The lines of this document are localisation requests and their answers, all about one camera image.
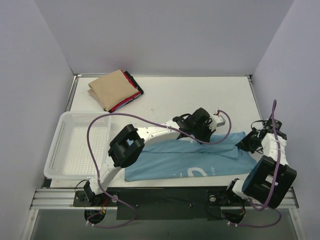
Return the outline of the light blue t shirt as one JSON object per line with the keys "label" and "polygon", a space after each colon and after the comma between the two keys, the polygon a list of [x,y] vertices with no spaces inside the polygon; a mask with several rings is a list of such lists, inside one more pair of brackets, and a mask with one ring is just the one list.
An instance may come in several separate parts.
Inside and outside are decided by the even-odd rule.
{"label": "light blue t shirt", "polygon": [[248,174],[257,161],[236,147],[245,132],[212,135],[211,144],[171,139],[143,148],[137,161],[126,167],[126,182]]}

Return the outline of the white perforated plastic basket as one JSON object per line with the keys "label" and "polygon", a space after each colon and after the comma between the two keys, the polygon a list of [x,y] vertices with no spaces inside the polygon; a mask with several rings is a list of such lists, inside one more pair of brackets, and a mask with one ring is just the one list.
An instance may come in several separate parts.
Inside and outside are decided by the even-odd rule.
{"label": "white perforated plastic basket", "polygon": [[[96,174],[88,143],[90,123],[102,112],[67,111],[58,121],[48,152],[43,173],[48,179],[77,181]],[[94,122],[89,131],[89,142],[98,167],[105,162],[110,143],[111,117]]]}

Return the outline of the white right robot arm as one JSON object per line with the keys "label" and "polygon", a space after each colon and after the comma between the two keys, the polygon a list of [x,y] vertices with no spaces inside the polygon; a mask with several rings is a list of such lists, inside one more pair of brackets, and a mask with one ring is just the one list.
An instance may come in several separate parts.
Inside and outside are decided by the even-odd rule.
{"label": "white right robot arm", "polygon": [[278,120],[262,120],[262,128],[251,128],[235,146],[244,152],[261,151],[261,158],[245,180],[234,179],[223,192],[229,205],[240,205],[245,201],[257,201],[263,207],[276,209],[297,177],[286,159],[287,135],[281,132]]}

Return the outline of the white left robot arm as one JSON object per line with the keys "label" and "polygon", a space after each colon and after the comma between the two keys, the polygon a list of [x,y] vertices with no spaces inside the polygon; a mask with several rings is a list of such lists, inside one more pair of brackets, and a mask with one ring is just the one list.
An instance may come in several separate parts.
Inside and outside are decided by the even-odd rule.
{"label": "white left robot arm", "polygon": [[85,200],[98,206],[110,182],[121,169],[133,165],[144,147],[166,140],[191,138],[198,143],[208,143],[220,123],[225,121],[203,108],[193,114],[175,116],[165,123],[148,127],[126,125],[109,143],[106,160],[98,167],[97,174],[84,185]]}

